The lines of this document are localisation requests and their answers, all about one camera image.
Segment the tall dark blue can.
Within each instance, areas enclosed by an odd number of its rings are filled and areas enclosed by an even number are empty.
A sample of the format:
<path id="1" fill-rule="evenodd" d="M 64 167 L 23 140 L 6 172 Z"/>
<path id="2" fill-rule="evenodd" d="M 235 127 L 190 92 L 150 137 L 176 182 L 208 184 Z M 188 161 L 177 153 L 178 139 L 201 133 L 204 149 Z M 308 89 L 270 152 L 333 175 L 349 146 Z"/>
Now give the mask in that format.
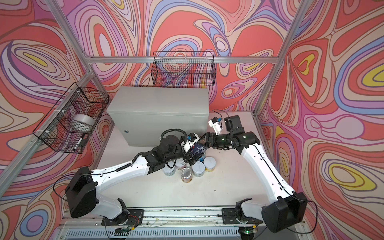
<path id="1" fill-rule="evenodd" d="M 192 155 L 191 155 L 191 158 L 189 160 L 189 164 L 193 165 L 196 162 L 203 162 L 205 157 L 206 157 L 207 149 L 208 148 L 206 146 L 199 144 L 199 143 L 195 143 L 191 148 Z"/>

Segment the small yellow can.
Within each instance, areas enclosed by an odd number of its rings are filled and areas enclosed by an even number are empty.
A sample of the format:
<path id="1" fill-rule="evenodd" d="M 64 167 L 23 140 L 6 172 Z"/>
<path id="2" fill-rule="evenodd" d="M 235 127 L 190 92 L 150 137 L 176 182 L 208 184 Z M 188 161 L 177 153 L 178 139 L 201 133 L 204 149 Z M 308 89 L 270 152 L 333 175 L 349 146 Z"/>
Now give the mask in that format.
<path id="1" fill-rule="evenodd" d="M 205 165 L 205 171 L 206 172 L 212 172 L 215 170 L 217 162 L 216 159 L 213 157 L 206 157 L 203 161 Z"/>

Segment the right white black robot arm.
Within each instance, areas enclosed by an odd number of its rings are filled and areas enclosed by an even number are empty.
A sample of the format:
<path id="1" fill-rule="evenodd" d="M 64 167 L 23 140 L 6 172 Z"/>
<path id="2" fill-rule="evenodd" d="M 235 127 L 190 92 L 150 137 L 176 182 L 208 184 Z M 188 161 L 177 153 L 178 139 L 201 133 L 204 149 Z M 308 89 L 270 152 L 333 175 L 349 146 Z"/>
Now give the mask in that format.
<path id="1" fill-rule="evenodd" d="M 246 132 L 238 115 L 212 118 L 208 121 L 214 131 L 201 136 L 199 143 L 207 148 L 237 151 L 252 167 L 267 194 L 266 204 L 251 198 L 236 203 L 234 217 L 242 222 L 259 220 L 272 233 L 288 229 L 304 219 L 309 200 L 296 192 L 280 175 L 268 158 L 260 139 Z"/>

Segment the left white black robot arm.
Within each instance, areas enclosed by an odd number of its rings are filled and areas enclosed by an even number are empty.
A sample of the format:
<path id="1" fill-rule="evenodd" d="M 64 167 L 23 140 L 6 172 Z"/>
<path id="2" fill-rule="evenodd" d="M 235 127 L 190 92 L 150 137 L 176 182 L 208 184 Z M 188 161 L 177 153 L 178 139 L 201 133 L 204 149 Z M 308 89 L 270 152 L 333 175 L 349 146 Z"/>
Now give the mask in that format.
<path id="1" fill-rule="evenodd" d="M 71 217 L 93 214 L 114 220 L 128 215 L 123 200 L 104 196 L 103 192 L 129 179 L 149 175 L 164 167 L 172 168 L 178 159 L 188 159 L 192 155 L 192 147 L 199 139 L 197 134 L 169 129 L 161 134 L 157 147 L 136 154 L 131 161 L 93 171 L 88 167 L 80 168 L 65 189 Z"/>

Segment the small white blue can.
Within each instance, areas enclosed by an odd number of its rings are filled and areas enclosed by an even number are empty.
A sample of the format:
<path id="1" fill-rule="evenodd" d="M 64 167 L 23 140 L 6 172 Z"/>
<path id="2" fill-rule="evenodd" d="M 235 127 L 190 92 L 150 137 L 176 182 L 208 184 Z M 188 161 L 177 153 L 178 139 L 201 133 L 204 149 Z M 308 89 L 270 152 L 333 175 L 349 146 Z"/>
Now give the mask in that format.
<path id="1" fill-rule="evenodd" d="M 205 173 L 205 165 L 202 162 L 196 162 L 192 165 L 192 170 L 195 177 L 202 177 Z"/>

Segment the small pink can silver lid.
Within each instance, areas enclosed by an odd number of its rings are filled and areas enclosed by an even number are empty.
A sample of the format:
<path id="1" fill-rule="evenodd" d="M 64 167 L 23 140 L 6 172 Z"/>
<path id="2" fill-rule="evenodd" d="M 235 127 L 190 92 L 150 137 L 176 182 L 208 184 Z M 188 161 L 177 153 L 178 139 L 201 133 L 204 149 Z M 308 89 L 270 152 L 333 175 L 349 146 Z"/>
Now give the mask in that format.
<path id="1" fill-rule="evenodd" d="M 189 183 L 193 179 L 193 171 L 190 168 L 183 168 L 181 170 L 181 179 L 184 183 Z"/>

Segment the small white can left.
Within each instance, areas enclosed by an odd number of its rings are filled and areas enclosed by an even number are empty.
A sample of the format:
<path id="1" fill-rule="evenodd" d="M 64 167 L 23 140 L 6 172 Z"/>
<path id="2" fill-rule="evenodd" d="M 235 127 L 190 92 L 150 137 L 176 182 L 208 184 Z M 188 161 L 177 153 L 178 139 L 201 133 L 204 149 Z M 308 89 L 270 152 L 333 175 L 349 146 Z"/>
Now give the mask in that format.
<path id="1" fill-rule="evenodd" d="M 163 168 L 163 172 L 167 177 L 171 177 L 176 173 L 176 168 L 175 167 L 170 168 L 167 165 L 165 165 L 165 167 Z"/>

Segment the grey metal cabinet box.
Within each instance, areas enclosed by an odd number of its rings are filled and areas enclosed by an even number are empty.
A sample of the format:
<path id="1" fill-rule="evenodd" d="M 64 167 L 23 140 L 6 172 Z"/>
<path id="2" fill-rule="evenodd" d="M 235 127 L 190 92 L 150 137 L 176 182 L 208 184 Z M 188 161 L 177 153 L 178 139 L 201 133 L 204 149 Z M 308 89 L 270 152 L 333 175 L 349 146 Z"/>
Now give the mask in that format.
<path id="1" fill-rule="evenodd" d="M 168 129 L 199 136 L 208 129 L 209 91 L 121 87 L 107 108 L 130 147 L 155 147 Z"/>

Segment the grey tape roll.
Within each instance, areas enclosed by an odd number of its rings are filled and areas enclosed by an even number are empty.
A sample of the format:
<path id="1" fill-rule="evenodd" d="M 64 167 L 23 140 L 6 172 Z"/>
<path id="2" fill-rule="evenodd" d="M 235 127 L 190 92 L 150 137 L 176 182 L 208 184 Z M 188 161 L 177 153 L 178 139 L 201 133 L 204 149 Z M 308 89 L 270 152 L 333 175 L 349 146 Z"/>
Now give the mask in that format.
<path id="1" fill-rule="evenodd" d="M 95 120 L 84 114 L 76 114 L 71 121 L 71 130 L 76 133 L 87 134 L 90 133 L 94 127 Z"/>

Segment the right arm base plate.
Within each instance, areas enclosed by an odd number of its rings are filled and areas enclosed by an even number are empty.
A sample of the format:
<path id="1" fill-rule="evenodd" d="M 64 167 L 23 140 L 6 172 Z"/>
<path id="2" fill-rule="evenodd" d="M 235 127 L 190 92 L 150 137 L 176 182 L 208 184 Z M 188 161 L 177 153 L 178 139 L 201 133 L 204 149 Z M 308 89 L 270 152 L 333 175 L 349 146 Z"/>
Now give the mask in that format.
<path id="1" fill-rule="evenodd" d="M 263 222 L 261 220 L 246 217 L 241 208 L 223 208 L 221 209 L 221 214 L 218 214 L 217 217 L 222 218 L 225 225 L 234 225 L 234 224 L 253 224 L 259 225 Z"/>

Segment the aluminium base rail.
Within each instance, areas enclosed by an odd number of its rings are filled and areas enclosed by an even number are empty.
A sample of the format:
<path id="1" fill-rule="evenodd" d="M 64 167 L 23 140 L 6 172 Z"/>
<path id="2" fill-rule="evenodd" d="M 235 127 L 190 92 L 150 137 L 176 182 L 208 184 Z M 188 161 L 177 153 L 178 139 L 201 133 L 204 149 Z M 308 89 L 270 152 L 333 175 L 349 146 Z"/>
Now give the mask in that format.
<path id="1" fill-rule="evenodd" d="M 144 208 L 141 224 L 134 230 L 126 226 L 103 226 L 102 218 L 65 217 L 53 235 L 54 240 L 311 240 L 306 222 L 279 233 L 264 223 L 228 224 L 220 217 L 222 206 Z"/>

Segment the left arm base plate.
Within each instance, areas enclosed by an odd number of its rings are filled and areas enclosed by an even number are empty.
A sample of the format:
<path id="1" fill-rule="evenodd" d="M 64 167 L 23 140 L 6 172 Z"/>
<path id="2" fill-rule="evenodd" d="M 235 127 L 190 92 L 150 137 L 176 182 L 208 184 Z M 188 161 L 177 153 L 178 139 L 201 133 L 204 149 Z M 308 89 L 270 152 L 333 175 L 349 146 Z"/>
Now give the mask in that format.
<path id="1" fill-rule="evenodd" d="M 137 227 L 143 222 L 144 210 L 128 209 L 123 210 L 116 218 L 110 220 L 103 217 L 102 226 L 131 226 Z"/>

